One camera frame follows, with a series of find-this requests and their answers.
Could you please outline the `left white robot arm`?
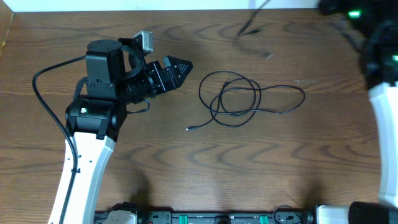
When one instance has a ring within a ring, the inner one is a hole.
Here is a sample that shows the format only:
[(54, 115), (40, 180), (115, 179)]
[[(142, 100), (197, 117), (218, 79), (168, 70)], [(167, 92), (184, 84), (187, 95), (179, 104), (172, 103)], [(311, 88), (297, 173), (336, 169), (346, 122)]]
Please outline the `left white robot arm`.
[(193, 70), (191, 61), (169, 55), (163, 64), (147, 63), (150, 52), (141, 35), (88, 44), (81, 81), (87, 94), (76, 93), (65, 112), (65, 160), (49, 223), (93, 223), (127, 105), (179, 88)]

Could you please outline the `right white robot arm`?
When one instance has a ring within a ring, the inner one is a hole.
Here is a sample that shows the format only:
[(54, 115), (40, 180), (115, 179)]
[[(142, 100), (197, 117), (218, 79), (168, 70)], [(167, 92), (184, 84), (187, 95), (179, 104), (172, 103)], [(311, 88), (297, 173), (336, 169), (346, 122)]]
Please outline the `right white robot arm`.
[(316, 205), (302, 223), (397, 223), (397, 1), (321, 0), (318, 10), (344, 15), (364, 36), (359, 66), (376, 117), (381, 181), (377, 203)]

